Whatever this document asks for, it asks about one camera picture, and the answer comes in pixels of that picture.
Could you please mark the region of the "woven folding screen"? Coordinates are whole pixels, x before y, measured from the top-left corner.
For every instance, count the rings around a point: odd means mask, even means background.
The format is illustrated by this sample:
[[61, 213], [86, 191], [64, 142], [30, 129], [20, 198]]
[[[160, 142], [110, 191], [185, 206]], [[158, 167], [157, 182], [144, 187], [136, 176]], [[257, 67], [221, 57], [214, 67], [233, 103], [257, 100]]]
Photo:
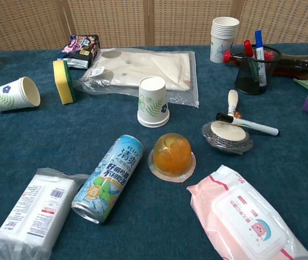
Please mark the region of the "woven folding screen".
[[236, 43], [308, 43], [308, 0], [0, 0], [0, 50], [59, 49], [72, 34], [102, 47], [207, 45], [214, 18], [240, 22]]

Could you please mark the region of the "narrow white cotton pad pack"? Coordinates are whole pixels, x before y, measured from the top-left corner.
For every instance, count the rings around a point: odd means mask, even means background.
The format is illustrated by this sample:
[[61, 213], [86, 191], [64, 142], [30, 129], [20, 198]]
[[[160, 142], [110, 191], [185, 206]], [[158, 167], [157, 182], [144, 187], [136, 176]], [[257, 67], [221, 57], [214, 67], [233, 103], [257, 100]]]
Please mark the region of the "narrow white cotton pad pack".
[[0, 227], [0, 260], [49, 260], [87, 174], [39, 168]]

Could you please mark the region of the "paper cup green leaf print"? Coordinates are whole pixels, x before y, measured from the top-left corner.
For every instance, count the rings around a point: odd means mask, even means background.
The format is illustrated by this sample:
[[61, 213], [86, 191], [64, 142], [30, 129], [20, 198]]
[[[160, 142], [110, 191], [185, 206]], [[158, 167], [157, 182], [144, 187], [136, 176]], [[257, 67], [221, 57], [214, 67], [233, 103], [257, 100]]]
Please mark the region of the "paper cup green leaf print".
[[169, 121], [165, 81], [159, 76], [148, 76], [139, 82], [137, 119], [143, 126], [156, 128]]

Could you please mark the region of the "beige tote bag in plastic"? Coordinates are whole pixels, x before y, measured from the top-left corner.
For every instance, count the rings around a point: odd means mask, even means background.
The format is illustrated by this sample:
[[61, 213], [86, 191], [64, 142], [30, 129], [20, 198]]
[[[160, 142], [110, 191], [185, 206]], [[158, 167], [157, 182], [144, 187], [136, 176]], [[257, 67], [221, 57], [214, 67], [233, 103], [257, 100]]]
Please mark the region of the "beige tote bag in plastic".
[[103, 48], [73, 84], [77, 90], [93, 95], [138, 96], [139, 82], [147, 76], [164, 79], [169, 103], [199, 107], [193, 51]]

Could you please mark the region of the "white spoon in dish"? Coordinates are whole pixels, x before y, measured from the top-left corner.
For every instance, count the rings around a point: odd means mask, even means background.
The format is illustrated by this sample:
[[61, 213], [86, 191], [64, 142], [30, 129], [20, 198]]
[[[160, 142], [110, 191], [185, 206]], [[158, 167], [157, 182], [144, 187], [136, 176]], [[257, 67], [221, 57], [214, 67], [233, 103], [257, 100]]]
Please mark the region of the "white spoon in dish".
[[229, 154], [242, 155], [253, 147], [253, 140], [248, 132], [223, 121], [215, 120], [205, 124], [202, 135], [212, 147]]

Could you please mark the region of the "pink wet wipes pack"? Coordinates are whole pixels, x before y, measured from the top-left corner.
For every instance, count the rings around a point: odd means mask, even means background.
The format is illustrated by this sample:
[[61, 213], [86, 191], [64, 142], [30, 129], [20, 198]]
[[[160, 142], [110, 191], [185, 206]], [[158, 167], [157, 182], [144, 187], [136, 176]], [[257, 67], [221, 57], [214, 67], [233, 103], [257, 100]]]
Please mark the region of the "pink wet wipes pack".
[[223, 260], [308, 260], [308, 251], [280, 214], [235, 170], [222, 165], [187, 189]]

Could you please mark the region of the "yellow green sponge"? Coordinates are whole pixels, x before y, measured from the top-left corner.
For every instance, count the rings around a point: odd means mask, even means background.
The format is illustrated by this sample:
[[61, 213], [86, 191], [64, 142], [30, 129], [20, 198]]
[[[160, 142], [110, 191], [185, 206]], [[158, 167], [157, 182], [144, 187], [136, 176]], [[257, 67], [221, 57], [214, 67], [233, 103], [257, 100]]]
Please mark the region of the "yellow green sponge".
[[53, 62], [54, 80], [63, 105], [76, 101], [72, 78], [65, 60]]

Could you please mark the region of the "black holder with markers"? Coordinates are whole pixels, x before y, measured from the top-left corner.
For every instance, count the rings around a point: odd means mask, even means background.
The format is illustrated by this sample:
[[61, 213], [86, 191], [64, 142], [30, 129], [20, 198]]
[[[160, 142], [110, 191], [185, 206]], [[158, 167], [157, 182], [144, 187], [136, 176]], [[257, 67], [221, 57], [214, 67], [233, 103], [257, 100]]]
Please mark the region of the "black holder with markers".
[[270, 46], [264, 46], [264, 52], [272, 54], [264, 60], [248, 57], [245, 53], [237, 53], [241, 57], [235, 88], [248, 95], [261, 95], [266, 92], [281, 52]]

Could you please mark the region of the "paper cup large blue flower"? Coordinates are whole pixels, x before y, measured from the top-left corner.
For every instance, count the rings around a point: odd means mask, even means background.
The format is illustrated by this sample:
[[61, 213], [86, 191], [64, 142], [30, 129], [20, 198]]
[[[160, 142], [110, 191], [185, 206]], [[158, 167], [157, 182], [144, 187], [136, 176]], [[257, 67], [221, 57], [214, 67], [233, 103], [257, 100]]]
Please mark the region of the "paper cup large blue flower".
[[0, 112], [37, 107], [41, 103], [39, 90], [29, 77], [0, 86]]

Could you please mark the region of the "blue RIO drink can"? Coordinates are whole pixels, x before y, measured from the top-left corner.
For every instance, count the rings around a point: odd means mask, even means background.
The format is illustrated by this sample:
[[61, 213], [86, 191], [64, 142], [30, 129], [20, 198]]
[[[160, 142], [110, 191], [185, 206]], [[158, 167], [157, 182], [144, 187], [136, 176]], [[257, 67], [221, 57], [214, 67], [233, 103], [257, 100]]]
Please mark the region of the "blue RIO drink can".
[[72, 210], [84, 219], [103, 223], [144, 153], [131, 135], [120, 136], [102, 158], [72, 201]]

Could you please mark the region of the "cola bottle red cap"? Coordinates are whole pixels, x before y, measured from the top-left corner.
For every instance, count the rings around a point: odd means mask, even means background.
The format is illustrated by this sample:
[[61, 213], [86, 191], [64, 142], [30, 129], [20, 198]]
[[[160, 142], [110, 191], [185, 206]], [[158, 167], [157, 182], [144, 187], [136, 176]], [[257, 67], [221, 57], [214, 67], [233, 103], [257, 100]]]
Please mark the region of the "cola bottle red cap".
[[[276, 53], [272, 50], [265, 50], [265, 60], [273, 60], [275, 54]], [[230, 51], [226, 51], [223, 55], [223, 61], [226, 63], [230, 62], [237, 64], [239, 66], [244, 57], [244, 53], [232, 54]], [[274, 69], [273, 75], [308, 80], [308, 55], [282, 54], [281, 59], [278, 61]]]

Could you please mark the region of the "dark colourful snack bag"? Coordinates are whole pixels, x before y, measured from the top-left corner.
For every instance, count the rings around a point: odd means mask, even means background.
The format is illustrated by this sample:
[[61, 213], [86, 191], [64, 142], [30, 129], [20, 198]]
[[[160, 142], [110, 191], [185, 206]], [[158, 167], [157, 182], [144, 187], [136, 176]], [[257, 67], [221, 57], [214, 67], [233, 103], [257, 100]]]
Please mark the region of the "dark colourful snack bag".
[[58, 53], [57, 60], [65, 60], [69, 67], [88, 69], [99, 48], [98, 35], [71, 35], [69, 42]]

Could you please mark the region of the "orange fruit jelly cup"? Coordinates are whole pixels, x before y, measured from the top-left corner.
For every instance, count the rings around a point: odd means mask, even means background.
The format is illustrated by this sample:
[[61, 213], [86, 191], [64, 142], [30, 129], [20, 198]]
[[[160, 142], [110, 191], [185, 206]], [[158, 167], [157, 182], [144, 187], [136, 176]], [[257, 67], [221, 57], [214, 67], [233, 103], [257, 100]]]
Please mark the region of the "orange fruit jelly cup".
[[196, 158], [189, 141], [177, 133], [162, 135], [150, 152], [147, 163], [157, 178], [182, 183], [191, 177], [196, 167]]

